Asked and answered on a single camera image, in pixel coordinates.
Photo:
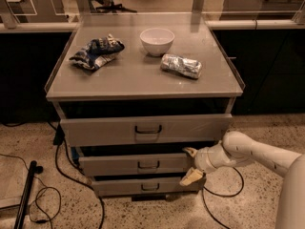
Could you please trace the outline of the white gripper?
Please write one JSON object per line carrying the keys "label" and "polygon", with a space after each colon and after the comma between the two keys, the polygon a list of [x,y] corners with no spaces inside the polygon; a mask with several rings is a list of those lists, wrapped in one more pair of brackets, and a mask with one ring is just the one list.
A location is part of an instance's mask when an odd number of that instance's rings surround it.
{"label": "white gripper", "polygon": [[194,165],[197,169],[191,167],[185,176],[179,182],[181,186],[189,186],[190,184],[203,178],[203,173],[212,173],[219,167],[225,165],[227,155],[220,144],[213,147],[205,147],[198,151],[193,147],[185,147],[183,149],[191,157],[194,157]]}

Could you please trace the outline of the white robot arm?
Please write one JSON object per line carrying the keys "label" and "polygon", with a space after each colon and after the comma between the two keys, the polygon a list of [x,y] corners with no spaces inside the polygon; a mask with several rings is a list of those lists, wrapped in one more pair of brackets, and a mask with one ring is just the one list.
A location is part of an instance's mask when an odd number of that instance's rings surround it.
{"label": "white robot arm", "polygon": [[184,148],[194,166],[180,180],[188,186],[220,167],[237,167],[253,160],[283,177],[275,229],[305,229],[305,155],[264,144],[229,131],[212,147]]}

